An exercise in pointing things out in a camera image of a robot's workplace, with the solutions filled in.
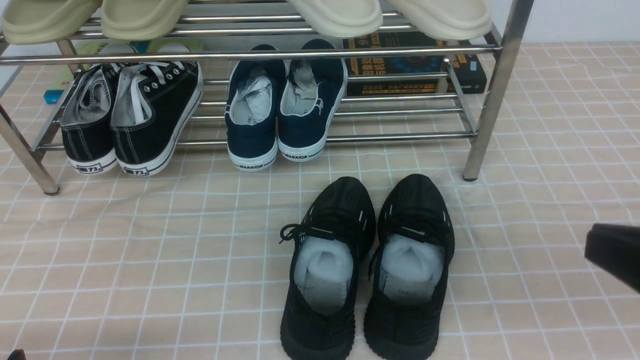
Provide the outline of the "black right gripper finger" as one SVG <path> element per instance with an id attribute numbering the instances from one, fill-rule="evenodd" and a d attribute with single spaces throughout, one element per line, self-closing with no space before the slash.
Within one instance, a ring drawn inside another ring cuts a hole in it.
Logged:
<path id="1" fill-rule="evenodd" d="M 640 292 L 640 228 L 595 223 L 586 235 L 586 260 Z"/>

